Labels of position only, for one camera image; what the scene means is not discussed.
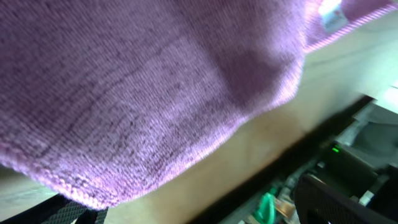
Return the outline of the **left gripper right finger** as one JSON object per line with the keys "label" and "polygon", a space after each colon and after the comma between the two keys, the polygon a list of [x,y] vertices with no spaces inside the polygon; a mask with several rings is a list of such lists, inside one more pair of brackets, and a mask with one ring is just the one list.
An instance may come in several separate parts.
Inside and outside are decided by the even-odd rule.
{"label": "left gripper right finger", "polygon": [[297,182],[294,202],[301,224],[397,224],[307,174]]}

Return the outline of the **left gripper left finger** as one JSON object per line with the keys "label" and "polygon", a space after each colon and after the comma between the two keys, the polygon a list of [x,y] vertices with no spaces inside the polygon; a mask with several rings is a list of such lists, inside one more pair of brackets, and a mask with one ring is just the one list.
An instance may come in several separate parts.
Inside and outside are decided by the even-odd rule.
{"label": "left gripper left finger", "polygon": [[93,210],[60,194],[1,224],[104,224],[108,209]]}

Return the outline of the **purple microfiber cloth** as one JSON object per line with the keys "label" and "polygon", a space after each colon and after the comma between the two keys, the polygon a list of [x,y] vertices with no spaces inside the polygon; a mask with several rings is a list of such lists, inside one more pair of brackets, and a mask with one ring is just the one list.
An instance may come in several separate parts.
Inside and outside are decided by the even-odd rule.
{"label": "purple microfiber cloth", "polygon": [[396,1],[1,2],[1,164],[101,210],[290,101],[304,57]]}

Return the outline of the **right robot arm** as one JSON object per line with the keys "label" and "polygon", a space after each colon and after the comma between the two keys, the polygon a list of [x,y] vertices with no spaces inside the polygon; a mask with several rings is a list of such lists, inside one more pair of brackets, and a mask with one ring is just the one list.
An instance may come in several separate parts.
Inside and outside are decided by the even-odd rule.
{"label": "right robot arm", "polygon": [[359,204],[397,220],[397,106],[375,100],[353,117],[313,176]]}

